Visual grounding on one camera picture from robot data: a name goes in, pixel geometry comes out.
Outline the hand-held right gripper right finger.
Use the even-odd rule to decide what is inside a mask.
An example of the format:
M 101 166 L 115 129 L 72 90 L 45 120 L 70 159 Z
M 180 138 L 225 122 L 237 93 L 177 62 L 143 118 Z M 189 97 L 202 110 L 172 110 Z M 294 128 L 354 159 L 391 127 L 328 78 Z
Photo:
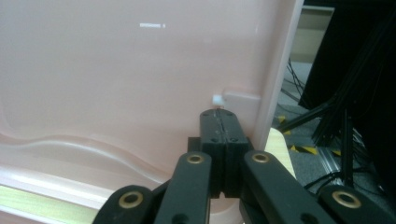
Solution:
M 223 128 L 226 140 L 223 192 L 226 197 L 237 198 L 242 188 L 241 162 L 250 150 L 250 143 L 234 113 L 225 112 Z

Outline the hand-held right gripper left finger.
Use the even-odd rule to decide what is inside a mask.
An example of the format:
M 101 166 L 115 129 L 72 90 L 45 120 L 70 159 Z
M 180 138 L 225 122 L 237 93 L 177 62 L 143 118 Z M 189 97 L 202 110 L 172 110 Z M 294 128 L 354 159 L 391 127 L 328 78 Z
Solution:
M 200 151 L 211 157 L 210 193 L 212 198 L 218 198 L 223 187 L 224 142 L 216 109 L 201 113 L 200 136 L 188 138 L 188 151 Z

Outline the pink storage box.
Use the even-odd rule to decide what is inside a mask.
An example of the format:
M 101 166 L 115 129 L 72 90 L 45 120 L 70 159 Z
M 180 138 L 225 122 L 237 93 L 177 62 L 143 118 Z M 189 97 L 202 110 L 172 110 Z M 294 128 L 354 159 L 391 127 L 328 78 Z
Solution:
M 0 224 L 166 181 L 200 114 L 264 148 L 304 0 L 0 0 Z

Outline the yellow black floor tape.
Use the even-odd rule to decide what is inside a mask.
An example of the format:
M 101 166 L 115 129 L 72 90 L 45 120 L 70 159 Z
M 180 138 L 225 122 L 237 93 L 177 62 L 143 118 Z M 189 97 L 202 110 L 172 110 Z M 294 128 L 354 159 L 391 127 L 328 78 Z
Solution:
M 315 147 L 300 147 L 292 145 L 290 146 L 290 150 L 300 152 L 300 153 L 308 153 L 312 155 L 318 155 L 318 150 Z
M 284 122 L 286 122 L 286 117 L 285 116 L 278 116 L 277 119 L 279 121 L 279 124 L 283 124 Z M 285 131 L 285 132 L 283 132 L 283 134 L 291 135 L 291 132 L 290 131 Z

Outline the black metal stand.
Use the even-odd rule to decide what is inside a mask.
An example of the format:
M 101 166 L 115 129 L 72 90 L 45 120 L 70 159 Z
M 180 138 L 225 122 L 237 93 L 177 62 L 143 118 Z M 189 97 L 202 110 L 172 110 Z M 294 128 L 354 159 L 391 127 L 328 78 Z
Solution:
M 396 5 L 368 34 L 335 94 L 322 105 L 277 127 L 284 133 L 314 118 L 321 117 L 321 121 L 312 135 L 317 146 L 329 145 L 335 134 L 340 133 L 342 141 L 341 170 L 333 174 L 348 187 L 354 185 L 353 106 L 366 92 L 375 75 L 371 68 L 376 63 L 382 63 L 389 55 L 393 37 L 396 37 Z

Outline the beige wooden desk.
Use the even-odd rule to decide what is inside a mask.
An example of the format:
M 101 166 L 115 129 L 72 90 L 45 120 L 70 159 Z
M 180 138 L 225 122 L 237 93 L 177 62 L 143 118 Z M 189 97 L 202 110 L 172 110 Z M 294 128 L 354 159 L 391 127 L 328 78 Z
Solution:
M 292 61 L 315 60 L 333 13 L 333 7 L 303 6 L 290 53 Z

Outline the black curtain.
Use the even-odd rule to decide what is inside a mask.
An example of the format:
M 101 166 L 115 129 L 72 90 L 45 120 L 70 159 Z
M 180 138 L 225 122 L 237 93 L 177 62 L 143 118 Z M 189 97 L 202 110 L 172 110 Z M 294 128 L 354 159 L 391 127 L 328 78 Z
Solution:
M 313 109 L 334 96 L 368 35 L 396 0 L 304 0 L 304 4 L 334 8 L 299 102 Z

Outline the aluminium floor rail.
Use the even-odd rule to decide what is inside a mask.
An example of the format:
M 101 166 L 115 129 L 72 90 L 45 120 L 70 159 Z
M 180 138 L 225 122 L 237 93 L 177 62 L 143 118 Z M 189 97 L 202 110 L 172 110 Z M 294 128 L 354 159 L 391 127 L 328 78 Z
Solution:
M 336 160 L 329 148 L 319 147 L 318 155 L 321 159 L 321 164 L 327 173 L 342 171 L 340 163 Z

